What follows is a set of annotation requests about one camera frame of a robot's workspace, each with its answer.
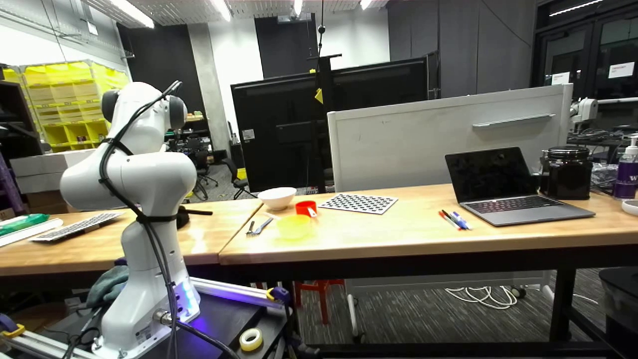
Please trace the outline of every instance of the black jar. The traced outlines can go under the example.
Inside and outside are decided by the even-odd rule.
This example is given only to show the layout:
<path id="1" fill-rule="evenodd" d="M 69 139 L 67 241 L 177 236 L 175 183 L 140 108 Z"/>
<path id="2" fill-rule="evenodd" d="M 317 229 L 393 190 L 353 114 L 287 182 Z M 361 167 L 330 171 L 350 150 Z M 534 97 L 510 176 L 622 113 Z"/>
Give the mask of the black jar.
<path id="1" fill-rule="evenodd" d="M 543 151 L 540 191 L 555 199 L 589 199 L 590 151 L 579 146 L 558 146 Z"/>

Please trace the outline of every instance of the checkerboard pattern board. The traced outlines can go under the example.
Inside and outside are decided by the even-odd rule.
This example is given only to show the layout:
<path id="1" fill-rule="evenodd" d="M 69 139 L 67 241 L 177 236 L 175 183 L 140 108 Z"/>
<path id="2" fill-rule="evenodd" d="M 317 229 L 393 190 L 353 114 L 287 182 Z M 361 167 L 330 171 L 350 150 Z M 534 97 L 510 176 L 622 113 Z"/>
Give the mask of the checkerboard pattern board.
<path id="1" fill-rule="evenodd" d="M 113 212 L 113 213 L 100 213 L 99 215 L 95 215 L 89 219 L 85 219 L 80 222 L 75 222 L 74 224 L 67 225 L 66 227 L 62 227 L 57 231 L 49 232 L 42 234 L 41 236 L 31 238 L 30 241 L 54 241 L 60 238 L 70 236 L 71 234 L 78 233 L 83 231 L 89 227 L 94 225 L 98 225 L 100 223 L 104 223 L 107 220 L 112 220 L 113 218 L 123 214 L 124 212 Z"/>
<path id="2" fill-rule="evenodd" d="M 382 215 L 397 200 L 398 198 L 380 195 L 338 194 L 321 204 L 319 208 Z"/>

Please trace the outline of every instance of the ceiling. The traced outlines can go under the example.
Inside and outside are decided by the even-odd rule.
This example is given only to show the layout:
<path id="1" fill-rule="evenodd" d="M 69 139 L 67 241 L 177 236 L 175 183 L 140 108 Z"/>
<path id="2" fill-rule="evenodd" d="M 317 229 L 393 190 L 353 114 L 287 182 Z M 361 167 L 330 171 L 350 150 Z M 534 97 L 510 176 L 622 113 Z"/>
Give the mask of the ceiling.
<path id="1" fill-rule="evenodd" d="M 110 0 L 82 0 L 126 27 L 144 27 L 115 7 Z M 223 20 L 211 0 L 128 0 L 162 26 L 198 24 Z M 388 0 L 373 0 L 368 10 L 385 6 Z M 293 0 L 226 0 L 233 19 L 253 19 L 290 14 Z M 305 0 L 302 13 L 321 12 L 321 1 Z M 325 0 L 324 11 L 353 10 L 359 0 Z"/>

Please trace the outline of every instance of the yellow bowl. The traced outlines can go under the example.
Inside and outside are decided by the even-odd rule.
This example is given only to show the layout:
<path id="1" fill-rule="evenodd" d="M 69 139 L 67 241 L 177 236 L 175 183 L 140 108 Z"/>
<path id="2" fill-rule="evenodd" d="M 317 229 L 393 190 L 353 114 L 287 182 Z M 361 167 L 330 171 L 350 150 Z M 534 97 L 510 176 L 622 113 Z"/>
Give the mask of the yellow bowl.
<path id="1" fill-rule="evenodd" d="M 296 240 L 310 232 L 310 217 L 294 215 L 277 221 L 279 236 L 288 240 Z"/>

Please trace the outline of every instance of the pen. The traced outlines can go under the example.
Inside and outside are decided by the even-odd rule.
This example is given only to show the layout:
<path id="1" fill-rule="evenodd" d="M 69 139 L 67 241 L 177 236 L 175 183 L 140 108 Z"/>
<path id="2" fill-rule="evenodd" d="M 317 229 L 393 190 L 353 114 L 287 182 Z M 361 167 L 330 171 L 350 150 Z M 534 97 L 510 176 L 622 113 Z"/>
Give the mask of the pen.
<path id="1" fill-rule="evenodd" d="M 449 224 L 452 225 L 452 227 L 455 227 L 456 229 L 458 229 L 459 231 L 462 229 L 459 227 L 458 224 L 454 223 L 454 221 L 452 221 L 451 219 L 447 218 L 443 212 L 439 212 L 439 216 L 441 216 L 442 219 L 446 220 Z"/>
<path id="2" fill-rule="evenodd" d="M 456 213 L 456 212 L 452 212 L 452 215 L 454 216 L 454 218 L 456 218 L 459 222 L 461 222 L 465 228 L 467 229 L 472 229 L 472 227 L 470 226 L 470 224 L 468 223 L 468 221 L 466 221 L 465 219 L 463 219 L 463 217 L 461 217 L 460 214 Z"/>
<path id="3" fill-rule="evenodd" d="M 467 229 L 465 228 L 465 226 L 463 225 L 463 223 L 461 223 L 461 221 L 457 220 L 456 218 L 450 216 L 450 213 L 447 213 L 445 210 L 441 210 L 441 212 L 443 212 L 443 214 L 449 218 L 452 222 L 454 222 L 456 225 L 459 226 L 459 228 L 461 229 Z"/>

